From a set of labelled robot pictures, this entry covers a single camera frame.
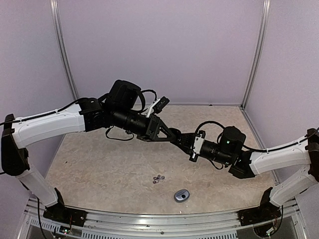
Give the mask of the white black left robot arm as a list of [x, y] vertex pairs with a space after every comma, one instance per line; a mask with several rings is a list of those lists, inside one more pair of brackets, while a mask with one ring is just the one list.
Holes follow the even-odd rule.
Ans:
[[70, 216], [61, 194], [49, 186], [31, 163], [27, 146], [55, 136], [90, 132], [113, 126], [124, 129], [148, 142], [174, 142], [177, 129], [168, 128], [156, 115], [169, 100], [155, 101], [149, 112], [134, 110], [137, 99], [145, 107], [143, 90], [128, 81], [116, 80], [110, 92], [99, 98], [80, 98], [67, 106], [30, 117], [15, 118], [7, 115], [3, 126], [0, 151], [1, 166], [5, 174], [16, 177], [30, 190], [57, 220], [63, 222]]

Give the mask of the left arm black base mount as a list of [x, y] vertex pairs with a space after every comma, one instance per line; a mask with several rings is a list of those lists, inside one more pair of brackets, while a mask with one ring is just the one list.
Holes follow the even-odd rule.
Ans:
[[54, 190], [57, 194], [57, 203], [53, 206], [45, 207], [43, 217], [70, 226], [84, 227], [87, 212], [65, 206], [59, 190], [57, 188], [54, 188]]

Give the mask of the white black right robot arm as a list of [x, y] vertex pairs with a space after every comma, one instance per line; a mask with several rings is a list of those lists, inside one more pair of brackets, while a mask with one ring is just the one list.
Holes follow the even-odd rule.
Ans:
[[196, 162], [198, 157], [229, 168], [239, 179], [299, 165], [301, 168], [281, 184], [266, 190], [255, 217], [265, 221], [287, 200], [319, 182], [319, 130], [310, 128], [305, 136], [273, 148], [253, 149], [245, 146], [246, 135], [234, 126], [223, 128], [217, 142], [205, 139], [205, 132], [177, 132], [172, 143]]

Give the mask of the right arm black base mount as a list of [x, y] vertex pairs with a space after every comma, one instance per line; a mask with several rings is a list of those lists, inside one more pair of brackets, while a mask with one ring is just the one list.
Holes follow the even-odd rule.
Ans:
[[258, 224], [282, 216], [280, 207], [270, 203], [272, 189], [270, 187], [264, 192], [259, 206], [238, 211], [241, 226]]

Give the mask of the black earbud charging case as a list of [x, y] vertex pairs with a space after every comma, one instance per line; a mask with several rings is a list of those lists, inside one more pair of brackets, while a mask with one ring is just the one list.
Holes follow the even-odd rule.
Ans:
[[170, 128], [171, 133], [174, 135], [174, 141], [179, 141], [181, 136], [181, 131], [177, 128]]

